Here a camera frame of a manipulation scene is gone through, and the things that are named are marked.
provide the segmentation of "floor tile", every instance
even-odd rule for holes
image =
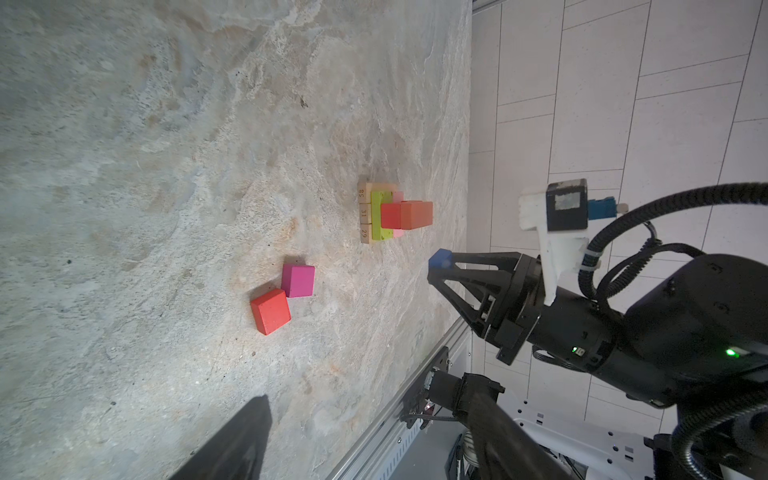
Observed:
[[[637,208],[657,198],[717,183],[739,85],[723,85],[638,100],[634,107],[621,202]],[[654,220],[665,243],[701,245],[709,208]],[[636,227],[614,241],[612,254],[629,257],[647,239]],[[660,253],[656,258],[685,259]]]
[[[496,354],[498,353],[498,347],[493,346],[490,343],[485,347],[485,361],[491,362],[491,360],[495,360]],[[515,361],[523,362],[523,363],[531,363],[531,344],[530,342],[523,343],[523,346],[520,348],[520,351],[518,352],[518,355],[515,357]],[[525,375],[528,375],[530,372],[529,370],[522,371],[520,370],[520,373],[524,373]]]
[[[607,429],[637,433],[651,438],[659,432],[661,424],[660,419],[595,398],[589,399],[586,420]]]
[[[621,174],[623,170],[598,170],[590,172],[570,172],[565,174],[549,174],[549,183],[573,180],[576,178],[587,179],[587,189],[606,190],[621,188]]]
[[[549,172],[552,116],[498,124],[491,245],[538,249],[534,230],[520,230],[518,197],[543,191]]]
[[[600,379],[599,379],[598,377],[596,377],[596,376],[593,376],[593,377],[592,377],[592,385],[593,385],[593,386],[595,386],[595,385],[599,385],[599,386],[603,386],[603,387],[605,387],[605,388],[607,388],[607,389],[614,389],[614,390],[618,390],[618,391],[620,392],[620,390],[619,390],[619,389],[617,389],[616,387],[614,387],[614,386],[613,386],[613,385],[611,385],[610,383],[606,383],[606,382],[603,382],[602,380],[600,380]]]
[[[512,370],[513,372],[521,373],[523,375],[531,375],[531,363],[521,362],[520,360],[512,360],[511,365],[499,362],[495,355],[491,355],[488,350],[485,351],[485,363],[493,366],[497,366],[501,369]]]
[[[491,246],[494,152],[469,154],[467,251],[487,252]]]
[[[627,288],[620,291],[618,295],[611,297],[608,303],[610,303],[612,309],[626,313],[633,303],[643,298],[662,281],[658,278],[650,278],[649,276],[638,276]]]
[[[502,7],[472,16],[472,78],[469,152],[494,149],[498,87],[498,46]]]
[[[627,394],[621,390],[609,389],[595,385],[594,383],[592,383],[592,386],[589,389],[589,396],[590,398],[600,399],[634,412],[644,413],[645,415],[655,417],[659,420],[661,420],[661,416],[664,413],[663,410],[655,409],[647,403],[638,402],[637,400],[629,400]]]
[[[499,405],[504,402],[504,398],[510,392],[513,392],[515,396],[520,400],[528,398],[528,376],[521,373],[517,373],[510,369],[503,369],[501,367],[485,364],[485,376],[499,382],[503,387],[507,389],[506,392],[498,396],[497,403]]]
[[[648,5],[563,31],[551,171],[622,168]]]
[[[650,8],[641,74],[744,55],[760,0],[666,0]]]
[[[617,266],[620,262],[623,262],[626,259],[626,257],[611,255],[611,266],[609,269]],[[685,264],[686,262],[680,262],[677,260],[657,260],[653,258],[650,260],[650,262],[648,262],[648,265],[643,268],[643,271],[640,272],[640,275],[662,280],[669,278],[670,275],[677,272]]]
[[[720,183],[768,181],[768,120],[733,124]],[[723,205],[712,209],[704,251],[768,263],[768,208]]]
[[[648,3],[647,0],[584,0],[565,8],[563,29],[591,22],[614,13]]]
[[[659,433],[672,433],[677,426],[677,407],[671,406],[664,410],[664,417],[661,419],[661,428]]]
[[[640,77],[637,98],[655,97],[678,91],[712,87],[741,81],[746,67],[746,55],[725,60],[677,68]]]
[[[516,101],[515,103],[499,105],[496,121],[520,120],[522,118],[540,117],[554,113],[554,95]]]
[[[755,118],[768,118],[768,2],[760,12],[736,110],[737,121]]]
[[[589,392],[587,373],[566,370],[533,359],[528,398],[568,419],[583,420]]]
[[[503,7],[498,104],[554,94],[563,1],[516,0]]]

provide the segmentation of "orange block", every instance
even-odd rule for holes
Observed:
[[[420,200],[407,200],[400,206],[400,227],[403,230],[432,225],[432,202]]]
[[[382,228],[399,229],[401,224],[402,204],[382,204]]]
[[[250,309],[256,320],[256,328],[269,335],[290,321],[290,310],[284,290],[272,290],[250,301]]]

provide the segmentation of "marble table surface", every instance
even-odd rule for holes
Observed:
[[[456,319],[471,2],[15,2],[0,48],[0,477],[166,478],[245,402],[325,478]],[[359,241],[358,181],[435,222]],[[283,262],[315,294],[269,336]]]

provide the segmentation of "stacked blocks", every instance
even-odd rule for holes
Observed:
[[[315,290],[315,267],[310,265],[283,265],[283,283],[288,298],[312,296]]]
[[[405,200],[397,184],[361,183],[357,197],[360,241],[373,243],[399,238],[404,230],[432,225],[432,202]]]
[[[272,290],[250,301],[256,328],[264,335],[269,335],[290,321],[288,300],[283,290]]]

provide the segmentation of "pink block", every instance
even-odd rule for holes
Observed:
[[[315,267],[310,265],[283,265],[282,290],[286,296],[312,296],[315,291]]]

